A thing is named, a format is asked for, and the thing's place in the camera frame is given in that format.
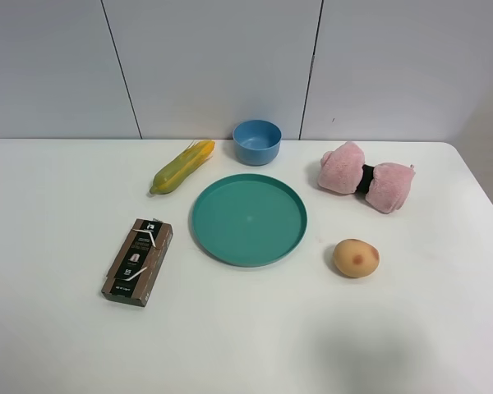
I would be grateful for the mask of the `yellow green corn cob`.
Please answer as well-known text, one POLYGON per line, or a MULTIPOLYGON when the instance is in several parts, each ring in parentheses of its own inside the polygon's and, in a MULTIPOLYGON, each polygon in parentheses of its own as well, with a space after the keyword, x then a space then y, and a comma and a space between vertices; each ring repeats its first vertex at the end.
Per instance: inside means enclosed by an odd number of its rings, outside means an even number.
POLYGON ((192 142, 155 174, 150 194, 165 195, 174 192, 195 170, 209 160, 214 148, 213 140, 192 142))

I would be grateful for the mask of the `teal round plate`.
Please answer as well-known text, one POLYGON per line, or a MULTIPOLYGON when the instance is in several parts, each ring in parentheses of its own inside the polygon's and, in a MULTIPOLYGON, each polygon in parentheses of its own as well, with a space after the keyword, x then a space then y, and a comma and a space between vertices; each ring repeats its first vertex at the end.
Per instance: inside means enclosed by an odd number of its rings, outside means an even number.
POLYGON ((190 216, 198 246, 239 268, 264 267, 290 254, 307 222, 305 204, 290 186, 254 173, 227 176, 208 186, 190 216))

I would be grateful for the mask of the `blue bowl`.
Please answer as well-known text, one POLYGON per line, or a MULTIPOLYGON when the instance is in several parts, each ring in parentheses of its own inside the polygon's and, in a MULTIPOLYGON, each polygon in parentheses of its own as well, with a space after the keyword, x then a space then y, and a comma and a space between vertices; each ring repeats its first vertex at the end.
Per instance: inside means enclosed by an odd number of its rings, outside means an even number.
POLYGON ((281 139, 281 130, 269 121, 245 121, 233 130, 237 159, 249 166, 271 163, 279 154, 281 139))

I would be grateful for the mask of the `brown spotted potato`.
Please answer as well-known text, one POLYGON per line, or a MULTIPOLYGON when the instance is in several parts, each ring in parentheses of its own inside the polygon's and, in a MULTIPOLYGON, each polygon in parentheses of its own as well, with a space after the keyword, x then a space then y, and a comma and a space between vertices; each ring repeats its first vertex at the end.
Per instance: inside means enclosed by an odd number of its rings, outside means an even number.
POLYGON ((377 248, 365 241, 346 239, 334 248, 333 264, 346 277, 367 277, 378 268, 379 263, 377 248))

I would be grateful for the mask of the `brown coffee capsule box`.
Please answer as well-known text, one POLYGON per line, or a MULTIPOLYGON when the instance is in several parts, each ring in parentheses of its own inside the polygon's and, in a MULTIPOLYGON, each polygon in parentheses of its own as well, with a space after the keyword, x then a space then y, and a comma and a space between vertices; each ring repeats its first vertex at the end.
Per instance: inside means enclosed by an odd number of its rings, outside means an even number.
POLYGON ((102 295, 112 302, 146 306, 172 238, 169 223, 137 219, 108 270, 102 295))

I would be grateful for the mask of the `pink rolled plush towel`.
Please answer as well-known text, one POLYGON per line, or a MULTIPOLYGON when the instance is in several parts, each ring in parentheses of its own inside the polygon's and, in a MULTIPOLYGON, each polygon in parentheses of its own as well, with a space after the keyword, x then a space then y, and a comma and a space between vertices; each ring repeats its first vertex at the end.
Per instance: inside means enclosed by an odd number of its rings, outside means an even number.
POLYGON ((317 183, 340 195, 362 195, 381 213, 402 208, 415 177, 414 167, 397 163, 367 165, 361 148, 348 141, 320 160, 317 183))

